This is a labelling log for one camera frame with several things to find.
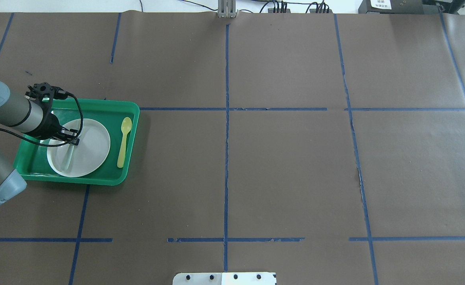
metal bracket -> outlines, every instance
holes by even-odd
[[[173,285],[276,285],[272,272],[176,274]]]
[[[236,0],[218,0],[217,13],[219,18],[236,18]]]

utensil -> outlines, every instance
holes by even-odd
[[[74,147],[75,145],[71,144],[67,149],[67,152],[64,157],[64,162],[62,164],[62,171],[66,171],[69,169],[69,166],[71,165],[72,153],[74,152]]]
[[[64,128],[75,128],[79,119],[64,124]],[[51,139],[49,144],[61,144]],[[111,146],[111,138],[106,127],[92,119],[83,119],[83,131],[79,135],[79,145],[66,144],[48,148],[47,157],[51,169],[64,177],[82,177],[94,172],[106,160]]]
[[[125,162],[125,153],[127,148],[127,134],[132,130],[132,120],[129,117],[125,117],[122,121],[122,144],[120,145],[120,153],[118,154],[118,161],[116,166],[123,168]]]

blue tape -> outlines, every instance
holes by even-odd
[[[227,108],[209,107],[140,107],[151,111],[225,111]],[[229,111],[327,111],[328,108],[229,108]]]
[[[446,29],[446,23],[444,22],[444,16],[442,15],[442,13],[440,13],[439,16],[440,16],[440,23],[442,24],[442,29],[444,30],[444,38],[446,38],[446,44],[448,46],[449,53],[451,55],[451,59],[453,60],[453,65],[454,65],[455,70],[456,70],[456,74],[457,74],[457,77],[458,77],[458,80],[459,80],[459,85],[461,86],[461,89],[463,91],[463,96],[465,98],[465,85],[463,83],[463,78],[461,76],[461,72],[459,72],[459,68],[457,68],[456,58],[454,56],[453,48],[451,47],[451,43],[449,41],[448,31]]]
[[[300,242],[303,237],[228,237],[227,242]],[[221,237],[168,238],[168,242],[224,242]]]
[[[0,237],[0,242],[76,242],[76,238]]]
[[[430,240],[465,240],[465,236],[384,236],[372,237],[373,241],[430,241]],[[368,241],[366,237],[350,237],[349,241]]]
[[[345,88],[345,95],[347,98],[347,108],[349,110],[349,121],[350,121],[351,132],[352,132],[352,142],[354,144],[354,154],[356,156],[356,166],[357,166],[358,173],[359,173],[361,198],[363,200],[364,220],[366,223],[366,234],[368,236],[368,245],[370,247],[370,259],[372,261],[374,283],[375,285],[379,285],[379,278],[377,277],[377,263],[375,262],[374,243],[372,241],[372,231],[370,229],[370,219],[368,218],[368,207],[366,205],[366,195],[364,193],[363,172],[361,171],[361,162],[359,161],[359,151],[358,151],[358,146],[357,146],[357,141],[356,141],[356,131],[354,131],[354,122],[352,118],[352,107],[351,107],[351,100],[349,96],[349,87],[347,86],[347,80],[345,80],[345,63],[343,61],[343,52],[341,50],[341,40],[340,40],[340,32],[339,32],[339,26],[338,26],[338,18],[336,17],[336,14],[334,14],[334,26],[336,30],[336,40],[338,42],[338,51],[340,55],[341,74],[343,77],[343,87]]]
[[[404,111],[434,111],[434,112],[462,112],[465,111],[465,108],[352,108],[352,111],[394,111],[394,112],[404,112]]]
[[[223,242],[222,237],[183,237],[183,238],[168,238],[168,242]]]
[[[113,64],[114,60],[114,51],[116,49],[116,40],[118,39],[118,30],[120,29],[120,20],[122,19],[122,13],[118,13],[118,19],[116,20],[116,31],[114,32],[113,39],[113,49],[111,50],[111,61],[109,63]]]
[[[225,26],[225,183],[224,183],[224,272],[227,272],[229,237],[229,24]]]
[[[231,108],[232,111],[327,111],[327,108]]]
[[[6,30],[4,31],[4,36],[2,37],[2,40],[0,42],[0,51],[2,51],[2,47],[4,46],[4,42],[6,41],[6,37],[8,36],[10,24],[12,23],[12,18],[14,18],[14,13],[11,13],[11,16],[9,17],[8,25],[6,27]]]
[[[150,110],[150,111],[225,111],[225,108],[178,108],[178,107],[142,107],[139,110]]]
[[[231,237],[230,242],[300,242],[303,237]]]
[[[84,193],[83,208],[81,210],[81,219],[79,220],[79,227],[77,230],[76,246],[74,248],[74,257],[72,259],[72,267],[71,267],[71,274],[69,277],[69,285],[72,285],[72,283],[74,282],[74,272],[76,270],[77,256],[79,254],[79,242],[81,240],[81,234],[83,231],[84,215],[86,213],[86,204],[88,203],[89,193],[90,193],[90,184],[86,186],[86,191]]]
[[[76,242],[77,238],[65,237],[0,237],[0,242]],[[113,242],[112,238],[82,238],[80,242]]]
[[[82,238],[79,242],[113,242],[112,238]]]

